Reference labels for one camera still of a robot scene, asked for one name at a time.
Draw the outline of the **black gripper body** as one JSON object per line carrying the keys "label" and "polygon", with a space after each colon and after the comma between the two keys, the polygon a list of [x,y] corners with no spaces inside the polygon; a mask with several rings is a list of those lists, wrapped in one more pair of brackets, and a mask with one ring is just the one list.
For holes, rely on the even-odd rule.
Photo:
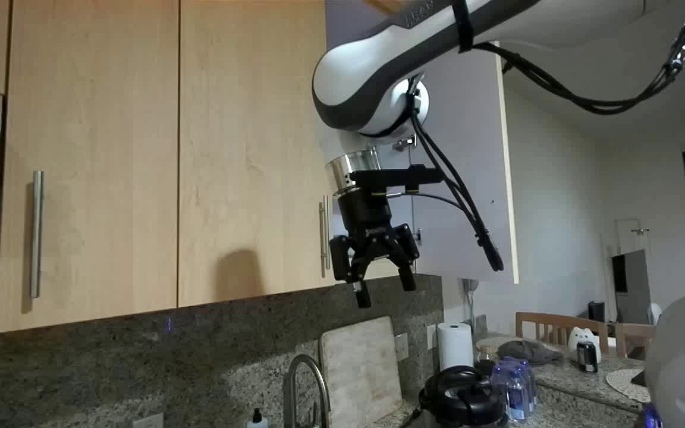
{"label": "black gripper body", "polygon": [[363,280],[374,259],[390,259],[396,267],[411,267],[419,249],[406,223],[393,227],[388,191],[361,191],[352,181],[352,173],[349,185],[336,196],[344,236],[333,236],[329,240],[333,275],[348,282]]}

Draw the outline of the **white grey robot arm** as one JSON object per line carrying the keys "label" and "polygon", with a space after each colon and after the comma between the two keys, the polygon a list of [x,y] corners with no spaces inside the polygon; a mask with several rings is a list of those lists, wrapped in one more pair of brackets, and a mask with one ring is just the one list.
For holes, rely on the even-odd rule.
{"label": "white grey robot arm", "polygon": [[422,72],[447,52],[492,52],[543,91],[602,116],[623,114],[661,91],[685,68],[685,20],[651,80],[631,97],[602,99],[577,96],[549,72],[509,46],[592,38],[664,7],[668,0],[415,0],[369,33],[329,47],[311,74],[311,103],[325,132],[322,146],[333,175],[333,198],[344,230],[329,240],[333,275],[355,291],[366,306],[369,265],[397,267],[406,291],[417,285],[419,247],[405,223],[393,222],[388,192],[417,192],[443,184],[451,204],[475,234],[478,247],[495,272],[504,267],[472,191],[438,146],[428,159],[406,170],[382,170],[375,146],[401,132],[425,137],[428,88]]}

